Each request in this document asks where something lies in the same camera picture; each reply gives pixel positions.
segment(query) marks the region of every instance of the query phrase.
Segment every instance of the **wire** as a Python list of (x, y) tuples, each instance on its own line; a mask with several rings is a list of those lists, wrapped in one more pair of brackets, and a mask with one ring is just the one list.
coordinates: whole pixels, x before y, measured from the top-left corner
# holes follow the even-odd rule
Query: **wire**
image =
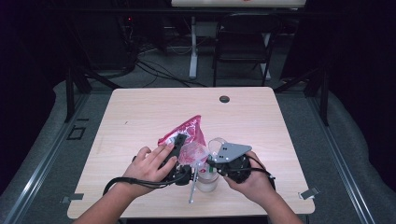
[[(178, 55), (187, 54), (188, 52), (190, 52), (192, 50), (191, 46), (186, 46), (186, 47), (173, 47), (172, 45), (168, 45), (168, 46), (169, 46), (169, 49), (171, 49), (175, 54), (178, 54)], [(183, 51), (183, 52), (178, 52), (175, 49), (187, 49), (187, 50)]]
[(150, 81), (148, 84), (144, 85), (142, 88), (146, 88), (147, 86), (149, 86), (152, 83), (154, 83), (157, 80), (158, 76), (159, 76), (159, 74), (157, 72), (157, 75), (154, 75), (154, 79), (152, 81)]
[(140, 179), (136, 179), (136, 178), (132, 178), (132, 177), (116, 177), (116, 178), (111, 179), (107, 183), (107, 185), (103, 191), (103, 195), (105, 195), (108, 192), (108, 190), (111, 188), (111, 186), (113, 186), (115, 183), (118, 183), (118, 182), (129, 183), (131, 185), (137, 184), (137, 185), (149, 188), (149, 189), (163, 189), (163, 188), (165, 188), (169, 185), (172, 185), (172, 184), (176, 183), (177, 181), (183, 179), (187, 174), (188, 174), (188, 172), (184, 173), (182, 176), (175, 178), (171, 181), (163, 181), (163, 182), (140, 180)]
[(134, 66), (133, 67), (127, 67), (127, 68), (123, 69), (122, 71), (120, 71), (118, 73), (115, 73), (115, 74), (101, 75), (101, 77), (105, 77), (107, 79), (111, 79), (111, 78), (115, 78), (115, 77), (124, 77), (124, 76), (130, 74), (133, 71), (134, 71)]
[[(156, 68), (154, 68), (153, 66), (151, 66), (149, 63), (153, 63), (153, 64), (155, 64), (155, 65), (161, 67), (161, 69), (163, 69), (166, 73), (163, 72), (163, 71), (157, 70)], [(140, 67), (140, 68), (141, 68), (142, 70), (144, 70), (145, 72), (148, 72), (148, 73), (150, 73), (150, 74), (152, 74), (152, 75), (154, 75), (154, 76), (158, 76), (158, 77), (161, 77), (161, 78), (171, 79), (171, 80), (178, 81), (178, 82), (180, 82), (182, 85), (184, 85), (184, 86), (186, 86), (186, 87), (190, 87), (189, 84), (198, 85), (198, 86), (201, 86), (201, 87), (206, 87), (206, 85), (201, 84), (201, 83), (199, 83), (199, 82), (189, 81), (189, 80), (185, 80), (185, 79), (178, 78), (178, 77), (176, 77), (175, 75), (173, 75), (170, 71), (168, 71), (166, 68), (164, 68), (162, 65), (160, 65), (160, 64), (158, 64), (158, 63), (155, 63), (155, 62), (151, 62), (151, 61), (148, 61), (148, 60), (145, 60), (145, 61), (138, 60), (138, 64), (137, 64), (136, 66)], [(163, 76), (160, 76), (160, 75), (157, 75), (157, 74), (153, 74), (153, 73), (151, 73), (150, 71), (148, 71), (148, 69), (150, 69), (150, 70), (152, 70), (152, 71), (155, 71), (155, 72), (158, 72), (158, 74), (161, 74), (161, 75), (163, 75)]]
[(255, 162), (257, 162), (259, 165), (260, 165), (260, 167), (263, 169), (263, 170), (265, 170), (265, 167), (262, 165), (262, 163), (261, 162), (259, 162), (259, 161), (257, 161), (256, 159), (254, 159), (253, 157), (251, 157), (251, 156), (248, 156), (248, 155), (245, 155), (248, 159), (252, 159), (252, 160), (254, 160)]
[(190, 33), (191, 33), (191, 28), (190, 28), (189, 23), (186, 21), (186, 18), (183, 18), (183, 21), (184, 21), (184, 23), (186, 24), (187, 29), (189, 29), (189, 31), (190, 31)]
[(251, 167), (251, 168), (240, 168), (240, 169), (228, 170), (228, 172), (241, 172), (241, 171), (258, 171), (258, 172), (265, 173), (268, 176), (268, 178), (275, 179), (275, 177), (273, 175), (271, 175), (268, 171), (266, 171), (265, 169), (260, 169), (260, 168)]

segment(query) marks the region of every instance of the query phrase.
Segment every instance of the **finger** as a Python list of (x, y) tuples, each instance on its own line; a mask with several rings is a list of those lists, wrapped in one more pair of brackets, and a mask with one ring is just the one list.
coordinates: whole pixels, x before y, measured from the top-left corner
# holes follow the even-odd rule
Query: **finger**
[(166, 159), (166, 157), (171, 153), (173, 150), (174, 145), (167, 145), (162, 148), (161, 151), (158, 151), (158, 154), (154, 158), (154, 160), (151, 162), (151, 164), (155, 167), (160, 167), (160, 165), (163, 163), (163, 161)]
[(256, 160), (256, 161), (254, 161), (253, 159), (249, 159), (251, 167), (254, 167), (254, 168), (262, 168), (262, 167), (264, 167), (265, 168), (265, 166), (262, 164), (262, 162), (260, 161), (259, 157), (257, 156), (257, 154), (254, 151), (249, 151), (246, 154), (249, 157), (251, 157), (251, 158)]
[(151, 151), (151, 153), (146, 157), (146, 162), (148, 164), (151, 164), (155, 158), (160, 154), (160, 152), (166, 147), (166, 145), (159, 145), (157, 146), (154, 150)]
[(137, 152), (136, 158), (134, 160), (142, 161), (146, 158), (146, 155), (150, 152), (151, 152), (151, 149), (149, 149), (149, 147), (142, 147), (142, 148), (140, 148), (139, 152)]
[(171, 172), (176, 162), (177, 162), (177, 157), (176, 156), (171, 157), (169, 161), (161, 169), (158, 170), (157, 174), (159, 175), (160, 179), (164, 179), (169, 174), (169, 172)]

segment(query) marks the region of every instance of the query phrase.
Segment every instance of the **person's left hand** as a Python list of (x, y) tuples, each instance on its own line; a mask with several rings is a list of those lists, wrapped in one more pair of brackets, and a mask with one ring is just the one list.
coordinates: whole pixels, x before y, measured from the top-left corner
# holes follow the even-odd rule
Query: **person's left hand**
[[(136, 158), (128, 166), (123, 176), (153, 182), (159, 182), (163, 180), (175, 166), (177, 157), (172, 157), (165, 164), (165, 166), (163, 166), (161, 169), (158, 168), (172, 151), (173, 147), (173, 145), (158, 146), (153, 151), (151, 151), (148, 147), (142, 147), (137, 153)], [(129, 186), (129, 188), (131, 189), (131, 193), (135, 198), (153, 191), (153, 189), (137, 184), (132, 184), (132, 186)]]

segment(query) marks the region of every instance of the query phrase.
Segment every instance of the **wooden table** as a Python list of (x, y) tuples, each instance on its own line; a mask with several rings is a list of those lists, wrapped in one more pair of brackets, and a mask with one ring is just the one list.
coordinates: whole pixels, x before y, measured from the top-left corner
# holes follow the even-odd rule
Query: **wooden table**
[[(222, 95), (230, 97), (222, 103)], [(159, 138), (187, 119), (201, 115), (208, 143), (222, 137), (250, 145), (276, 177), (276, 190), (297, 214), (310, 214), (311, 199), (285, 121), (270, 88), (168, 88), (115, 90), (93, 142), (76, 188), (83, 199), (72, 201), (68, 216), (76, 218), (102, 196), (106, 183), (121, 176), (137, 151), (155, 148)], [(229, 217), (265, 215), (257, 204), (230, 189), (221, 177), (209, 193), (196, 190), (189, 203), (191, 182), (156, 189), (136, 199), (122, 217)]]

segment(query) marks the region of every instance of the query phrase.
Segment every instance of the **pink plastic bag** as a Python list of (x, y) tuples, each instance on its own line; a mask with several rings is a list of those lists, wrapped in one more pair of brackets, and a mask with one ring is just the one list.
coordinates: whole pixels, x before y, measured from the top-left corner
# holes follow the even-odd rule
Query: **pink plastic bag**
[(187, 138), (180, 150), (178, 162), (182, 165), (196, 165), (197, 163), (205, 162), (209, 155), (209, 150), (206, 148), (204, 134), (201, 131), (200, 124), (201, 116), (194, 116), (176, 127), (172, 132), (166, 134), (163, 138), (160, 138), (158, 145), (173, 143), (177, 135), (183, 133), (187, 135)]

